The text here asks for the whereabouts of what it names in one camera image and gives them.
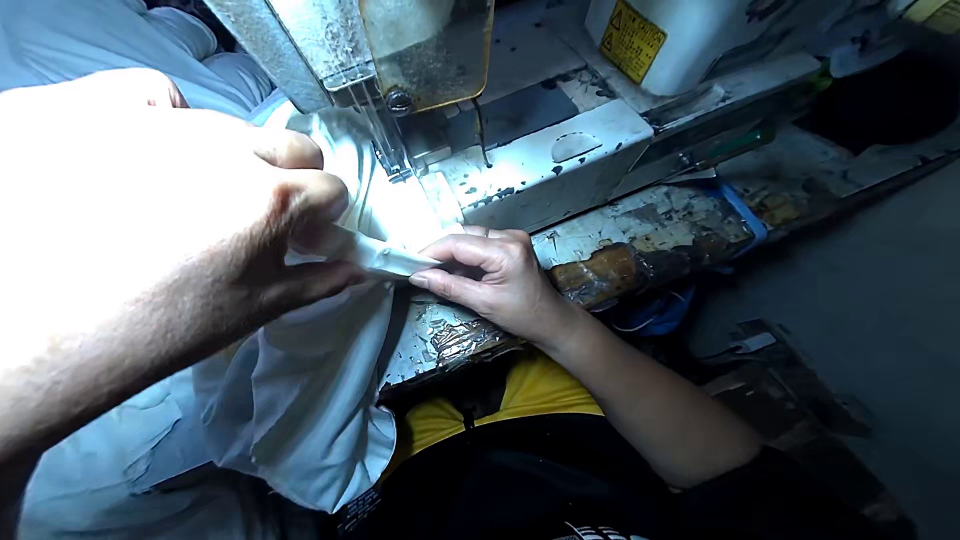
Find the forearm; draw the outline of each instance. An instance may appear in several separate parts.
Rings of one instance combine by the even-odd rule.
[[[665,481],[685,488],[746,464],[758,434],[723,405],[574,308],[538,343],[580,380],[611,424]]]
[[[85,326],[51,329],[42,341],[12,337],[12,349],[22,354],[0,362],[0,409],[6,411],[0,416],[0,467],[39,457],[130,396],[242,335],[246,329],[222,315],[228,290],[211,285],[209,297],[195,299],[204,308],[196,313],[171,308],[170,299],[185,296],[186,283],[203,279],[184,273],[113,313],[91,316]]]

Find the warning label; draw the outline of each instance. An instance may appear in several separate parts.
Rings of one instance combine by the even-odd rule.
[[[650,71],[665,42],[666,32],[624,0],[617,0],[607,31],[600,40],[600,52],[639,83]]]

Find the right hand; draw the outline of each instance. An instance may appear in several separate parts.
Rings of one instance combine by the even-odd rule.
[[[421,253],[442,262],[456,260],[486,272],[477,281],[434,268],[410,277],[410,283],[469,307],[505,331],[542,346],[568,333],[582,311],[550,284],[523,231],[466,227]]]

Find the blue tape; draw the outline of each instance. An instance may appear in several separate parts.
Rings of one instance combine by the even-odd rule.
[[[708,192],[714,197],[723,197],[726,199],[727,202],[730,203],[730,206],[736,210],[736,213],[740,214],[744,224],[747,225],[747,229],[750,229],[750,232],[754,234],[754,241],[750,242],[749,246],[737,252],[732,258],[743,257],[747,252],[767,241],[767,224],[764,223],[762,219],[756,217],[754,211],[743,202],[743,199],[736,194],[736,190],[733,189],[730,184],[717,180],[714,185],[708,189]]]

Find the industrial sewing machine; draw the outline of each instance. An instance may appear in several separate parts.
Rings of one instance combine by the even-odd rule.
[[[882,27],[905,9],[882,0],[521,0],[495,13],[493,0],[207,4],[298,109],[360,110],[388,174],[421,183],[444,221],[529,232],[763,144],[756,123],[821,69],[804,48],[829,56],[841,43],[847,60],[887,60],[899,49]]]
[[[735,250],[762,241],[730,205],[644,188],[708,177],[769,143],[772,120],[828,80],[824,59],[843,77],[897,55],[897,19],[960,28],[955,0],[206,2],[301,111],[366,117],[395,185],[423,200],[405,211],[536,233],[542,266],[576,270],[567,285],[590,308],[660,279],[645,254],[676,256],[677,275],[690,253],[708,258],[698,231]],[[661,230],[668,214],[688,226]],[[420,299],[387,389],[515,346]]]

